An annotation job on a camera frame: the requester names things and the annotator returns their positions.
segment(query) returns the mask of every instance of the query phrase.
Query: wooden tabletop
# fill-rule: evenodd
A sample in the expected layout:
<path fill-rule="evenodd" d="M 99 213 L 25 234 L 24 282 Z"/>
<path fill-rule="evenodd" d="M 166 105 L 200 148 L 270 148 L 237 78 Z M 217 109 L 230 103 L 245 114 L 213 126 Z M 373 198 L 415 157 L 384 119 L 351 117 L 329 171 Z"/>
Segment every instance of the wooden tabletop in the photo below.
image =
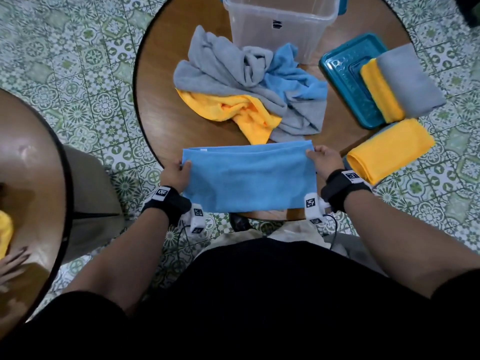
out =
<path fill-rule="evenodd" d="M 134 100 L 148 144 L 159 162 L 182 157 L 184 148 L 247 145 L 248 140 L 231 120 L 214 122 L 192 111 L 178 96 L 173 72 L 178 62 L 188 59 L 195 27 L 231 40 L 229 14 L 219 0 L 169 0 L 152 20 L 143 37 L 134 73 Z M 410 37 L 396 14 L 383 0 L 348 0 L 347 12 L 325 31 L 304 70 L 326 80 L 318 62 L 328 51 L 372 32 L 389 48 L 410 43 Z M 310 135 L 314 145 L 328 145 L 343 155 L 371 137 L 375 130 L 362 128 L 342 97 L 329 85 L 327 109 L 320 134 Z M 319 181 L 319 190 L 325 183 Z M 303 219 L 303 209 L 249 212 L 257 219 Z"/>
<path fill-rule="evenodd" d="M 13 219 L 10 250 L 29 247 L 25 272 L 0 293 L 0 339 L 43 299 L 68 244 L 73 210 L 70 168 L 62 144 L 38 114 L 0 90 L 0 210 Z M 15 299 L 15 315 L 7 303 Z"/>

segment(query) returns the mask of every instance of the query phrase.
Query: blue towel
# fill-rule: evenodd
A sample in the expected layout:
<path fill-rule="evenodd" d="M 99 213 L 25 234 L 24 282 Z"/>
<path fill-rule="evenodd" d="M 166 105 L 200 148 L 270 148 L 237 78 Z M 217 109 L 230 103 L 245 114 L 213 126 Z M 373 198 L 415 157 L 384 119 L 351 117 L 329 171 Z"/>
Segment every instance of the blue towel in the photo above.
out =
<path fill-rule="evenodd" d="M 299 100 L 326 100 L 327 82 L 319 81 L 298 68 L 295 61 L 297 53 L 298 48 L 290 43 L 279 48 L 260 85 L 274 91 L 286 103 L 289 103 L 289 98 L 285 92 L 292 91 L 291 97 Z"/>
<path fill-rule="evenodd" d="M 312 142 L 183 149 L 192 161 L 183 192 L 207 212 L 249 212 L 303 208 L 317 192 L 314 163 L 305 156 Z"/>

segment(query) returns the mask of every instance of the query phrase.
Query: black cable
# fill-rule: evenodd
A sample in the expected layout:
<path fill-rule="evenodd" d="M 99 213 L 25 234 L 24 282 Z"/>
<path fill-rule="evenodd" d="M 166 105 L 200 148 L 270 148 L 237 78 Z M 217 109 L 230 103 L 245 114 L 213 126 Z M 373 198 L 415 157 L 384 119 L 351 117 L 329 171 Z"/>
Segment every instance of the black cable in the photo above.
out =
<path fill-rule="evenodd" d="M 332 214 L 324 214 L 323 216 L 331 217 L 331 218 L 333 218 L 333 221 L 335 221 L 335 233 L 333 234 L 332 244 L 330 245 L 330 250 L 332 250 L 333 245 L 335 244 L 335 239 L 337 238 L 337 231 L 339 229 L 339 223 L 337 222 L 337 219 Z"/>

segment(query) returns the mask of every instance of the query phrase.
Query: gray towel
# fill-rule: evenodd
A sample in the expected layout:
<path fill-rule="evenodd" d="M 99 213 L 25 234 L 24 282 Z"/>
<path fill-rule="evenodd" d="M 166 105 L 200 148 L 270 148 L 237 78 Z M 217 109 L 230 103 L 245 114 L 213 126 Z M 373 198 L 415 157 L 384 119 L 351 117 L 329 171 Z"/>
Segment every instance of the gray towel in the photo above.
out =
<path fill-rule="evenodd" d="M 377 64 L 407 118 L 419 118 L 447 103 L 442 91 L 423 72 L 411 43 L 378 56 Z"/>
<path fill-rule="evenodd" d="M 297 100 L 288 103 L 259 85 L 270 66 L 273 52 L 259 47 L 239 49 L 223 36 L 217 37 L 199 25 L 190 42 L 189 61 L 182 60 L 173 73 L 178 90 L 215 96 L 250 95 L 272 114 L 282 118 L 270 138 L 278 143 L 303 140 L 303 135 L 322 129 L 327 101 Z"/>

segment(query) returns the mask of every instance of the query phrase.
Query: folded yellow towel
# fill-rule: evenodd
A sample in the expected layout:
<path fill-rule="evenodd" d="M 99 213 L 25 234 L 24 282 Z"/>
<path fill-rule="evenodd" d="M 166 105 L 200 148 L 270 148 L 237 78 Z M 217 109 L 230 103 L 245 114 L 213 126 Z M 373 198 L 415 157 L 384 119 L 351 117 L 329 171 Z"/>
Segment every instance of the folded yellow towel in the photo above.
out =
<path fill-rule="evenodd" d="M 360 69 L 360 75 L 386 123 L 390 124 L 405 119 L 405 111 L 402 110 L 387 81 L 385 81 L 375 58 Z"/>
<path fill-rule="evenodd" d="M 5 212 L 0 211 L 0 259 L 7 254 L 8 244 L 14 234 L 14 222 Z"/>
<path fill-rule="evenodd" d="M 219 97 L 177 90 L 182 100 L 201 117 L 213 121 L 233 119 L 252 145 L 266 144 L 281 117 L 270 114 L 258 98 L 248 95 Z"/>
<path fill-rule="evenodd" d="M 435 140 L 417 119 L 408 118 L 352 149 L 346 160 L 365 181 L 377 184 L 434 145 Z"/>

